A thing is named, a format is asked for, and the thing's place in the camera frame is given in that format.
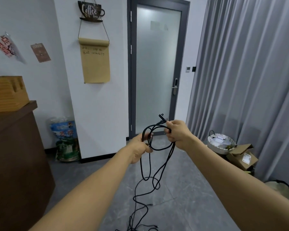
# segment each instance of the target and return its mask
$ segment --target coffee cup sign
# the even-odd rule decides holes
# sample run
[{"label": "coffee cup sign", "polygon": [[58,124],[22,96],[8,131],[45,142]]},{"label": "coffee cup sign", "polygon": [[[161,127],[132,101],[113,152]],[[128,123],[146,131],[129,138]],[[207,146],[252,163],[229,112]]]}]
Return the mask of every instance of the coffee cup sign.
[{"label": "coffee cup sign", "polygon": [[105,15],[105,11],[102,9],[102,5],[89,3],[84,1],[78,1],[78,7],[85,18],[80,18],[81,20],[89,22],[102,22],[99,17]]}]

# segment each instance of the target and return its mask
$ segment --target black baseboard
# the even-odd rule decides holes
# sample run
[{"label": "black baseboard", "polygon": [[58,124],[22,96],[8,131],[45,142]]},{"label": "black baseboard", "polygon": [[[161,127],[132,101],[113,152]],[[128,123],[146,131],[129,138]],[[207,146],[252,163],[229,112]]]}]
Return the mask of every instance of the black baseboard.
[{"label": "black baseboard", "polygon": [[109,158],[112,158],[114,155],[115,153],[88,157],[88,158],[80,159],[80,163],[83,164],[83,163],[88,163],[88,162],[97,161],[101,159],[109,159]]},{"label": "black baseboard", "polygon": [[56,154],[57,153],[57,148],[53,147],[53,148],[48,148],[44,150],[46,154]]}]

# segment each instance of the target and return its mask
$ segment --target wall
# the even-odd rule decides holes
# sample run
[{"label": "wall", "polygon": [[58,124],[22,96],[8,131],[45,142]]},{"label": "wall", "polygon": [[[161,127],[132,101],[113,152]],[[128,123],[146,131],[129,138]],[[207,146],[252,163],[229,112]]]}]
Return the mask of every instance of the wall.
[{"label": "wall", "polygon": [[208,0],[186,1],[190,1],[190,6],[175,115],[176,119],[183,121],[185,121],[187,117],[189,98],[195,74],[194,72],[186,73],[185,70],[187,66],[196,66],[204,13]]},{"label": "wall", "polygon": [[[0,0],[0,33],[9,33],[26,64],[0,51],[0,74],[22,75],[45,148],[55,146],[46,120],[72,116],[73,108],[53,0]],[[39,63],[30,45],[43,43],[51,61]]]},{"label": "wall", "polygon": [[[128,135],[127,0],[96,0],[110,45],[108,83],[84,84],[78,0],[54,0],[82,158],[117,152]],[[79,36],[106,39],[101,23],[81,23]]]}]

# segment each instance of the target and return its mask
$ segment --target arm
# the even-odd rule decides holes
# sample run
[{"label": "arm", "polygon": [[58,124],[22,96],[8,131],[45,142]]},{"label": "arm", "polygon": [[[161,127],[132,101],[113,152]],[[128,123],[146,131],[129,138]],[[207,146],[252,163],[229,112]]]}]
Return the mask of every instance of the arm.
[{"label": "arm", "polygon": [[141,142],[140,134],[69,192],[30,231],[98,230],[128,165],[138,162],[145,151],[152,149]]},{"label": "arm", "polygon": [[167,126],[168,139],[187,152],[242,231],[289,230],[288,199],[218,156],[183,121]]}]

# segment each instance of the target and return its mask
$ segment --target door handle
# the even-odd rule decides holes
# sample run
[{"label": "door handle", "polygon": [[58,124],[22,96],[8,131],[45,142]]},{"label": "door handle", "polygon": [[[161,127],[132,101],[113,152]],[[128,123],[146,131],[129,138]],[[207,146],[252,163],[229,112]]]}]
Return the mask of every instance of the door handle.
[{"label": "door handle", "polygon": [[172,89],[173,89],[172,94],[176,95],[177,94],[177,89],[178,89],[178,79],[177,78],[174,80]]}]

